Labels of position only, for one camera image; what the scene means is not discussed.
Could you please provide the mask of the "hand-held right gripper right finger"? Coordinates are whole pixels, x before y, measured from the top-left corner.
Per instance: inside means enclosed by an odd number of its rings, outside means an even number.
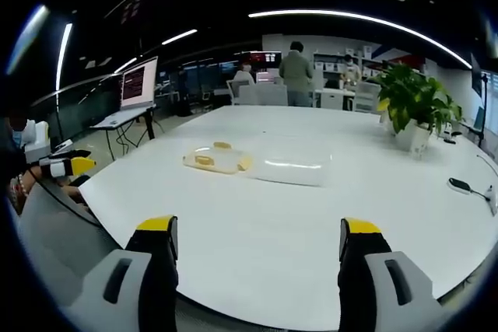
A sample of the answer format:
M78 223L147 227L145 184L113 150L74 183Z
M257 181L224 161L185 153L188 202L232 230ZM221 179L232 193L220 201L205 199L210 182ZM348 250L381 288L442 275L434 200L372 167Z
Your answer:
M444 309L430 278L381 230L357 218L341 219L338 288L340 331L437 331Z

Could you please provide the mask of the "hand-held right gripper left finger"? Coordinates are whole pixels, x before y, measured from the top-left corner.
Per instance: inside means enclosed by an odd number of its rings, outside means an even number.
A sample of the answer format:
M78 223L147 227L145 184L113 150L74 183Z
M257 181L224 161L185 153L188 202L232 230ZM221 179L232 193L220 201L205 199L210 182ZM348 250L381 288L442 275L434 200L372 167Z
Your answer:
M84 277L66 315L79 331L175 331L177 259L177 216L145 220Z

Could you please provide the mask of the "person's left hand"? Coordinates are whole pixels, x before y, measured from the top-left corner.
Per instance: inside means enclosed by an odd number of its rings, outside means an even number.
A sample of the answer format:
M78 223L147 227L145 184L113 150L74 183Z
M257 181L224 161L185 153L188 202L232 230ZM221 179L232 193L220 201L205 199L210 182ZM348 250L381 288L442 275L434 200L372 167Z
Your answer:
M23 174L23 184L26 189L30 189L35 183L43 178L43 170L40 166L32 166Z

